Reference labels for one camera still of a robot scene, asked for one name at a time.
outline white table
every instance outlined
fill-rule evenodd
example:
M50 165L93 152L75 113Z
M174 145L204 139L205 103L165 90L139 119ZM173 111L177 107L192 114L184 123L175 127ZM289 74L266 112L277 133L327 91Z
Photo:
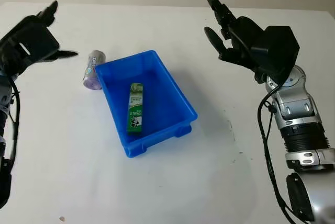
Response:
M44 4L0 7L1 37ZM334 142L335 21L325 12L232 9L262 28L290 25L307 89ZM287 223L274 197L256 124L265 95L253 73L220 62L203 27L210 8L60 5L51 31L80 55L31 66L17 80L21 125L12 194L0 223ZM193 131L124 154L102 91L82 85L87 55L111 61L154 49L193 104ZM11 143L8 121L5 137ZM272 159L287 197L285 148L273 123Z

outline black cable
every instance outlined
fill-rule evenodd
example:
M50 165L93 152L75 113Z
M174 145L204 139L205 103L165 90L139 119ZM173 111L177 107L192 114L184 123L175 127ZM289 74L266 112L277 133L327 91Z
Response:
M15 162L15 158L16 158L17 138L18 138L18 132L19 132L19 119L20 119L20 95L19 95L19 91L18 91L12 77L8 76L8 80L9 80L9 83L14 90L14 96L15 96L15 99L16 99L16 115L15 115L15 121L13 121L13 126L14 126L13 148L12 148L12 153L10 155L10 164L9 164L9 170L11 171L13 166L14 166L14 162Z
M277 199L277 202L279 204L280 209L282 210L284 216L286 217L286 219L291 223L291 224L296 224L295 221L291 218L291 216L287 213L286 210L290 211L294 216L296 216L293 211L289 208L289 206L286 204L285 200L281 197L280 192L279 192L279 188L277 185L277 181L276 181L276 176L273 170L273 165L272 165L272 161L271 161L271 157L270 157L270 152L269 152L269 146L267 145L267 140L269 138L270 135L270 129L271 129L271 122L272 122L272 118L273 118L273 110L269 111L271 112L270 115L270 122L269 122L269 128L267 130L267 134L265 135L264 132L264 128L263 128L263 124L262 124L262 108L263 106L266 107L270 107L271 104L267 101L268 98L270 98L274 93L276 93L281 87L283 86L283 84L278 85L275 89L273 89L272 91L270 91L268 94L266 94L266 96L261 100L258 109L257 109L257 121L258 121L258 125L261 131L261 136L262 136L262 140L263 140L263 145L264 145L264 155L265 155L265 161L266 161L266 166L267 166L267 171L269 173L270 176L270 180L274 189L274 193Z

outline purple can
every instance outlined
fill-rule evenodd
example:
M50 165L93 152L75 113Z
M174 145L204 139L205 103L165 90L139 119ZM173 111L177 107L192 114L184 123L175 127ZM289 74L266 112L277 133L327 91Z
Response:
M95 67L105 63L106 56L103 52L94 50L88 55L87 68L84 74L84 86L89 89L101 89L99 79L96 75Z

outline green box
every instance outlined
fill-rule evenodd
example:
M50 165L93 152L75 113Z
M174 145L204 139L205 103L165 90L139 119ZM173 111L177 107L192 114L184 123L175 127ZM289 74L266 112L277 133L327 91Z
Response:
M130 85L127 133L142 132L142 115L143 115L143 84L132 83Z

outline plastic container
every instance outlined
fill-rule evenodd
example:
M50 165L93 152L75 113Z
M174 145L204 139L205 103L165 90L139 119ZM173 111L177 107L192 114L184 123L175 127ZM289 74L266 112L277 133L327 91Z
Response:
M181 137L192 128L197 113L187 101L153 50L96 67L126 155L133 158L170 137ZM131 83L142 83L142 132L127 134Z

